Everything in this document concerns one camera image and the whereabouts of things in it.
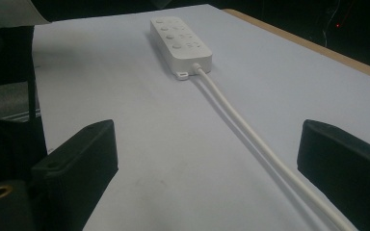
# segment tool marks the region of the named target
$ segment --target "white table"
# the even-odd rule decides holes
[[[329,229],[268,174],[198,78],[175,80],[149,33],[163,15],[210,47],[210,76],[294,171],[307,118],[370,142],[370,76],[210,6],[38,26],[49,151],[86,125],[116,124],[119,172],[85,230]]]

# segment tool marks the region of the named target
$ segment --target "table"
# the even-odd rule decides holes
[[[116,124],[119,172],[85,230],[333,229],[271,173],[198,78],[175,80],[149,32],[166,15],[210,47],[210,76],[294,171],[307,118],[370,142],[369,75],[208,5],[38,26],[49,151],[88,124]]]

